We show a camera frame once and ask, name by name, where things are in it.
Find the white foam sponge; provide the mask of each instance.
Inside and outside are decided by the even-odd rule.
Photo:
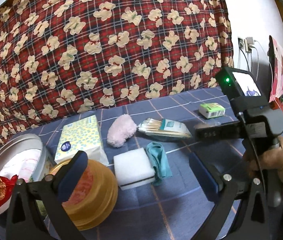
[[[115,175],[122,190],[155,181],[155,170],[143,148],[114,156]]]

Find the black handle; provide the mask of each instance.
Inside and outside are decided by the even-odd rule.
[[[276,149],[280,147],[278,138],[273,139],[273,145],[269,148]],[[278,207],[282,201],[283,183],[281,182],[277,170],[268,170],[267,176],[267,202],[270,207]]]
[[[280,147],[278,137],[276,138],[254,138],[258,155],[265,151]],[[243,140],[243,146],[246,150],[252,151],[248,139]],[[265,188],[268,206],[278,207],[282,201],[283,183],[281,182],[277,170],[264,170]]]

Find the tissue box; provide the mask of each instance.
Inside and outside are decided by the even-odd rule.
[[[71,159],[78,151],[87,153],[88,158],[108,165],[107,156],[103,150],[99,125],[95,115],[67,124],[63,127],[55,162],[60,163]]]
[[[115,176],[122,190],[155,181],[155,170],[143,148],[114,156]]]

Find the table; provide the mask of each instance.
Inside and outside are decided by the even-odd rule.
[[[206,120],[198,113],[202,103],[219,103],[226,108],[223,117]],[[196,120],[202,122],[230,122],[235,120],[229,101],[220,88],[186,91],[173,96],[136,102],[134,104],[88,111],[76,116],[64,118],[23,133],[35,133],[51,153],[55,153],[62,128],[65,124],[96,115],[101,127],[104,150],[109,159],[109,168],[113,171],[113,157],[129,150],[146,147],[151,138],[134,136],[121,148],[112,148],[107,144],[107,132],[113,121],[122,114],[129,114],[136,124],[146,118],[167,118],[180,122]],[[200,228],[211,209],[209,202],[193,172],[188,165],[189,154],[196,147],[193,139],[177,142],[164,142],[168,161],[173,176],[154,187],[150,184],[130,190],[119,190],[118,200],[113,212],[98,227],[83,231],[86,239],[97,240],[189,240]],[[244,152],[241,140],[229,140],[229,145],[239,155]],[[238,201],[234,202],[232,211],[219,234],[223,237],[235,216]],[[49,220],[46,225],[51,235],[58,235]],[[5,230],[0,227],[0,238]]]

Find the blue pad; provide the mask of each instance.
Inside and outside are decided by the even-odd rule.
[[[248,190],[251,179],[247,163],[242,161],[242,156],[229,143],[201,142],[195,144],[192,150],[194,153],[189,157],[189,165],[209,201],[218,202],[219,192],[223,189],[221,177],[226,173],[237,182],[238,194]]]
[[[72,164],[69,171],[59,182],[57,195],[57,199],[59,202],[66,202],[69,200],[79,179],[81,178],[83,172],[88,166],[88,156],[85,152],[78,151],[77,154],[73,157],[73,159],[75,158],[77,158],[75,162],[70,162],[69,164],[63,166],[66,168],[66,166]]]
[[[189,166],[201,185],[206,198],[209,201],[216,203],[219,199],[218,184],[195,153],[190,154]]]

